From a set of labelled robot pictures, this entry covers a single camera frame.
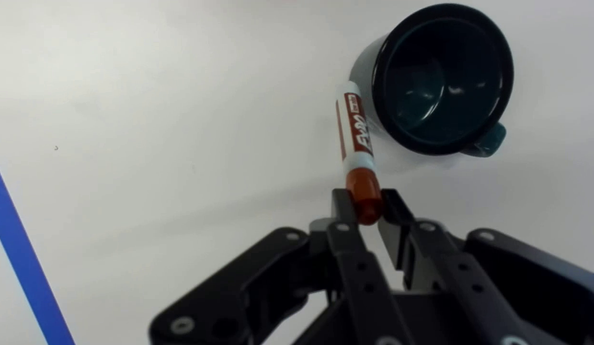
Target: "blue stripe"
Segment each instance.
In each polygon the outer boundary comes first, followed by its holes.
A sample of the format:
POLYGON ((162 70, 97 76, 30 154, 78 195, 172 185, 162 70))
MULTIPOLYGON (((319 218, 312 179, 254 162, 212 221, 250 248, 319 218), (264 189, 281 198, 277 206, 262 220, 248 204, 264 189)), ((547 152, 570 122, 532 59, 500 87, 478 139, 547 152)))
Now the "blue stripe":
POLYGON ((40 323, 45 342, 72 345, 70 331, 49 289, 42 264, 34 254, 24 225, 17 216, 17 210, 11 202, 1 174, 0 174, 0 241, 26 294, 32 313, 40 323))

